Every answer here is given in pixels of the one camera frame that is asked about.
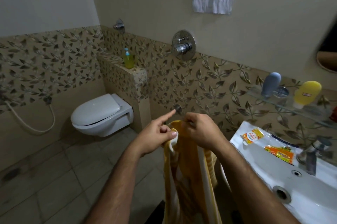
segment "white wall-mounted toilet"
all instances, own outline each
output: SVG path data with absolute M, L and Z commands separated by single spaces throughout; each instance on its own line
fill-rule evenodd
M 133 122 L 132 107 L 116 94 L 105 94 L 78 106 L 72 125 L 84 134 L 105 137 Z

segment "red object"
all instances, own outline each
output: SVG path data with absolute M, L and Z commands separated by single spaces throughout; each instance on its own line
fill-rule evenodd
M 333 112 L 330 116 L 330 119 L 337 123 L 337 107 L 334 108 L 334 110 L 333 110 Z

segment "mirror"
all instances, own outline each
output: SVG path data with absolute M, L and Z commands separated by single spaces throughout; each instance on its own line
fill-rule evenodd
M 316 60 L 325 70 L 337 73 L 337 22 L 320 46 Z

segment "person's left hand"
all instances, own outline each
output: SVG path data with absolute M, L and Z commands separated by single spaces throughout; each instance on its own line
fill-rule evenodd
M 176 110 L 163 115 L 156 120 L 152 120 L 131 142 L 132 147 L 140 156 L 149 154 L 160 147 L 164 142 L 172 140 L 177 136 L 176 132 L 171 132 L 171 129 L 164 125 Z

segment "wash basin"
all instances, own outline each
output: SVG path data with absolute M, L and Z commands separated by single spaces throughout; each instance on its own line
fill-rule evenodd
M 309 175 L 296 158 L 291 165 L 267 152 L 266 145 L 289 146 L 270 136 L 244 145 L 240 135 L 254 128 L 243 122 L 230 140 L 254 171 L 302 224 L 336 223 L 337 168 L 318 158 L 316 176 Z M 302 151 L 291 148 L 295 154 Z M 222 175 L 227 182 L 223 169 Z

